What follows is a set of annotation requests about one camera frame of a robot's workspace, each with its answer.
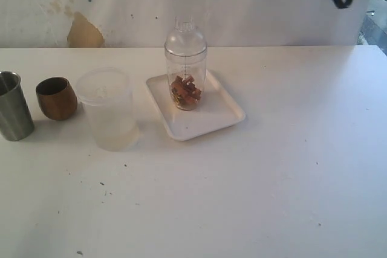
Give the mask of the brown wooden cup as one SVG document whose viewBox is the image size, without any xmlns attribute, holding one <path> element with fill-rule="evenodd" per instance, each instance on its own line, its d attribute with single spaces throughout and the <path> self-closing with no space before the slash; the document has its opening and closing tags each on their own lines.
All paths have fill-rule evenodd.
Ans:
<svg viewBox="0 0 387 258">
<path fill-rule="evenodd" d="M 77 97 L 64 77 L 45 79 L 36 86 L 35 91 L 41 111 L 51 120 L 67 120 L 77 110 Z"/>
</svg>

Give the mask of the translucent plastic container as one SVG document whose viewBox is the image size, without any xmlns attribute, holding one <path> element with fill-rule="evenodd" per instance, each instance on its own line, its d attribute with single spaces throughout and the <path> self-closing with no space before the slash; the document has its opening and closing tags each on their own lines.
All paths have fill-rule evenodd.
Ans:
<svg viewBox="0 0 387 258">
<path fill-rule="evenodd" d="M 99 148 L 121 151 L 138 141 L 140 132 L 126 73 L 117 68 L 92 70 L 78 79 L 75 91 Z"/>
</svg>

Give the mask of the stainless steel cup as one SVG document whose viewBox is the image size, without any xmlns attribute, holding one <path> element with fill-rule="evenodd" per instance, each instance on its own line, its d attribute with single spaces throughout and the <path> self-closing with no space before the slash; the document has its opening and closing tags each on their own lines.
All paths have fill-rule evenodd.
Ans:
<svg viewBox="0 0 387 258">
<path fill-rule="evenodd" d="M 19 141 L 34 131 L 34 123 L 21 87 L 21 77 L 1 71 L 1 135 Z"/>
</svg>

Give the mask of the clear dome shaker lid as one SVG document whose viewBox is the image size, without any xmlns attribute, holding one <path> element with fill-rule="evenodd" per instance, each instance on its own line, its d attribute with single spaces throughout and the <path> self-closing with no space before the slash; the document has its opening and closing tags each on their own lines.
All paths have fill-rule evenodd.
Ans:
<svg viewBox="0 0 387 258">
<path fill-rule="evenodd" d="M 193 18 L 176 17 L 173 29 L 167 34 L 164 49 L 173 56 L 193 57 L 207 52 L 207 42 Z"/>
</svg>

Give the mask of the brown wooden cubes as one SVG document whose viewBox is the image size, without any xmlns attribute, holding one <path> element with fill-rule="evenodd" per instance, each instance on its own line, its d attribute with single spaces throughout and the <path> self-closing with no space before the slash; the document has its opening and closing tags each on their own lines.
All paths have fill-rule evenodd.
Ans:
<svg viewBox="0 0 387 258">
<path fill-rule="evenodd" d="M 176 76 L 175 80 L 169 85 L 172 100 L 177 108 L 190 111 L 199 104 L 202 90 L 195 86 L 194 80 L 191 75 L 185 79 Z"/>
</svg>

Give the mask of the white rectangular tray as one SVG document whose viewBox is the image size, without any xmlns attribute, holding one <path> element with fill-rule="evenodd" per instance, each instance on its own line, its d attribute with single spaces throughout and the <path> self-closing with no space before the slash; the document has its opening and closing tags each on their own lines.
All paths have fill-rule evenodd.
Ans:
<svg viewBox="0 0 387 258">
<path fill-rule="evenodd" d="M 174 105 L 168 93 L 167 75 L 147 79 L 146 86 L 167 134 L 177 141 L 187 141 L 233 126 L 246 117 L 244 110 L 209 70 L 206 72 L 204 97 L 199 107 L 191 111 Z"/>
</svg>

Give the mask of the clear plastic shaker cup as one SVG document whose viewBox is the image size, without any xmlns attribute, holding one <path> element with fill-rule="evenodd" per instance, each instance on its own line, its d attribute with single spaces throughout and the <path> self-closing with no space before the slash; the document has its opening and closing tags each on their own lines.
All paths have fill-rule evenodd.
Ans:
<svg viewBox="0 0 387 258">
<path fill-rule="evenodd" d="M 206 81 L 204 51 L 194 56 L 176 56 L 165 52 L 169 93 L 177 108 L 191 111 L 198 107 Z"/>
</svg>

